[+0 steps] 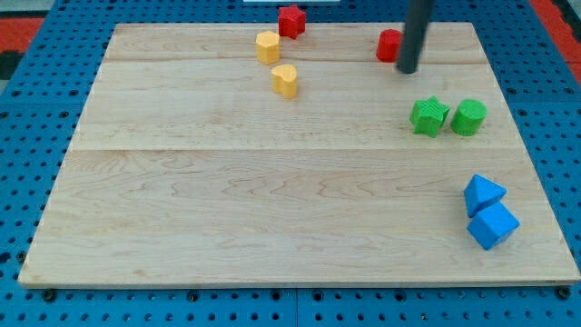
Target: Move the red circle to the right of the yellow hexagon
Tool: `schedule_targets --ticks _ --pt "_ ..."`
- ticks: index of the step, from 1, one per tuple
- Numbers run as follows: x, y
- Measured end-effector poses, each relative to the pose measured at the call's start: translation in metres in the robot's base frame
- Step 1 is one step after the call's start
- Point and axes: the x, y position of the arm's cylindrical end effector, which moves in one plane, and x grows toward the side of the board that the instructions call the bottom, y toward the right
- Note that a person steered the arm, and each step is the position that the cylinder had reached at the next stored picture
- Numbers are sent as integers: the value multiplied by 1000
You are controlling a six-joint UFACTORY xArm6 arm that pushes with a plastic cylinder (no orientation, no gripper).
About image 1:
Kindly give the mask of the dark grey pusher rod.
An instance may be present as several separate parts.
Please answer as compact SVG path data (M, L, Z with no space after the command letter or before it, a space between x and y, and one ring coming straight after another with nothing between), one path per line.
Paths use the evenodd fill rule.
M410 0L396 63L403 74L414 74L419 66L434 0Z

